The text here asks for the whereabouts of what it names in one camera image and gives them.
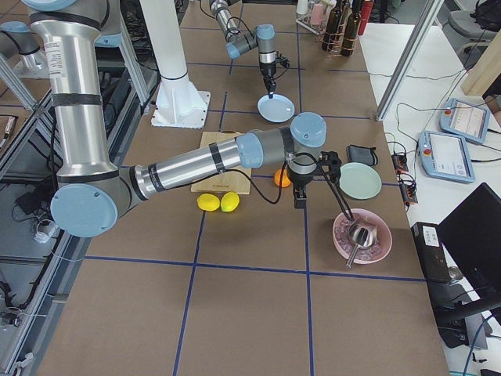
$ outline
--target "light blue joint cover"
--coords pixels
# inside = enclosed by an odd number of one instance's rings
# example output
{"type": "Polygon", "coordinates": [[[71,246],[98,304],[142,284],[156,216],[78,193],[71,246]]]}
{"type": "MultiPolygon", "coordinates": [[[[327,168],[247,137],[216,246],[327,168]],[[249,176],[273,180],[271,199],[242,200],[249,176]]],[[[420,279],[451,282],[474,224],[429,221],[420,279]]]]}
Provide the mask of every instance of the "light blue joint cover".
{"type": "Polygon", "coordinates": [[[109,230],[118,210],[108,194],[89,184],[68,184],[52,198],[50,212],[61,229],[76,237],[96,237],[109,230]]]}
{"type": "Polygon", "coordinates": [[[234,60],[240,56],[240,52],[237,47],[231,42],[226,43],[226,51],[230,59],[234,60]]]}
{"type": "Polygon", "coordinates": [[[21,21],[9,21],[0,25],[0,30],[9,33],[29,33],[30,29],[21,21]]]}
{"type": "Polygon", "coordinates": [[[275,28],[273,25],[266,23],[258,26],[258,38],[262,40],[269,40],[275,37],[275,28]]]}
{"type": "Polygon", "coordinates": [[[321,147],[326,142],[327,124],[320,115],[302,112],[292,120],[290,132],[307,147],[321,147]]]}
{"type": "Polygon", "coordinates": [[[240,164],[245,168],[258,168],[263,165],[263,146],[253,133],[247,133],[236,138],[240,164]]]}
{"type": "Polygon", "coordinates": [[[122,33],[113,35],[103,35],[96,41],[96,47],[114,48],[122,43],[122,33]]]}
{"type": "Polygon", "coordinates": [[[54,12],[73,5],[77,0],[23,0],[23,3],[35,10],[54,12]]]}

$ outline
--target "orange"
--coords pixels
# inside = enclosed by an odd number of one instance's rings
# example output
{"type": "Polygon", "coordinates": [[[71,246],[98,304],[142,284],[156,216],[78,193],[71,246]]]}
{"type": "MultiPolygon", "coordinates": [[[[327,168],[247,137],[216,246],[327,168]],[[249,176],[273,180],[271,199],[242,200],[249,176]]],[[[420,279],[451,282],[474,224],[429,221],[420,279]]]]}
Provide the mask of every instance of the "orange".
{"type": "MultiPolygon", "coordinates": [[[[273,178],[273,181],[277,186],[280,185],[280,174],[282,173],[282,169],[278,170],[275,172],[275,177],[273,178]]],[[[283,177],[282,177],[282,188],[285,188],[286,186],[289,186],[291,184],[289,180],[289,176],[287,176],[287,170],[283,170],[283,177]]]]}

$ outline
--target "metal ladle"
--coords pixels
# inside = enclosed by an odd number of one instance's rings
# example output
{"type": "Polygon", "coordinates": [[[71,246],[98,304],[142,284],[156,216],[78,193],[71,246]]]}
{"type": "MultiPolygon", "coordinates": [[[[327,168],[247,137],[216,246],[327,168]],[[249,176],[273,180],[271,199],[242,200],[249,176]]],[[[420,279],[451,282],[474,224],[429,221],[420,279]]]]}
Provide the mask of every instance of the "metal ladle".
{"type": "Polygon", "coordinates": [[[359,251],[359,249],[367,249],[376,243],[377,227],[365,219],[357,218],[348,230],[351,241],[354,247],[351,250],[350,257],[346,261],[346,267],[351,269],[351,264],[359,251]]]}

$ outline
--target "black monitor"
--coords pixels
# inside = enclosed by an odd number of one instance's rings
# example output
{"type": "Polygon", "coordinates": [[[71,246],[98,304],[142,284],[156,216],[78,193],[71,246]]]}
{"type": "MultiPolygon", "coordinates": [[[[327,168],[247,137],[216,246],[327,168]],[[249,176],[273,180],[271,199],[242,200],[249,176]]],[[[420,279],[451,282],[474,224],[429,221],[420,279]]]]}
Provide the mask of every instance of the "black monitor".
{"type": "Polygon", "coordinates": [[[437,232],[481,297],[462,307],[456,317],[490,309],[501,324],[501,308],[494,308],[501,306],[501,198],[487,183],[480,184],[438,225],[437,232]]]}

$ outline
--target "gray chair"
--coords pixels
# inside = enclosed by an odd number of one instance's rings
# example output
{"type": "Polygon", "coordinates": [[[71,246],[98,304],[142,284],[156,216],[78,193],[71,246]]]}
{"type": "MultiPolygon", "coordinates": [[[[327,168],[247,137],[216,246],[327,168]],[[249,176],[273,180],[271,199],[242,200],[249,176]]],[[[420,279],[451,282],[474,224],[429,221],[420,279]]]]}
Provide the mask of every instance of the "gray chair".
{"type": "Polygon", "coordinates": [[[475,23],[475,18],[470,16],[472,12],[469,10],[456,10],[450,13],[447,21],[456,33],[470,39],[468,43],[462,45],[456,51],[458,56],[474,47],[486,47],[497,34],[495,31],[482,29],[478,23],[475,23]]]}

